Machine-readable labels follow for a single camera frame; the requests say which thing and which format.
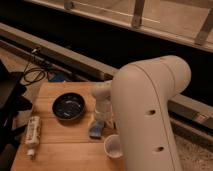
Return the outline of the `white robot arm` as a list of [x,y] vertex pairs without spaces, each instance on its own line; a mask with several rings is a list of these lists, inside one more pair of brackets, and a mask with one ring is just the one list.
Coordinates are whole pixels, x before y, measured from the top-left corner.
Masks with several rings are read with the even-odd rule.
[[92,87],[94,119],[116,123],[126,171],[182,171],[168,101],[190,80],[187,62],[168,55],[129,63]]

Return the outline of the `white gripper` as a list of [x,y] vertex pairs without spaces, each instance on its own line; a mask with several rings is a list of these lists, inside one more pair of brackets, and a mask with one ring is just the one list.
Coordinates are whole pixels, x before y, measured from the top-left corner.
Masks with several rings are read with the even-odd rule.
[[114,122],[108,121],[111,117],[111,102],[109,100],[96,102],[94,116],[92,115],[90,117],[88,124],[93,123],[96,119],[99,121],[106,121],[109,128],[114,128]]

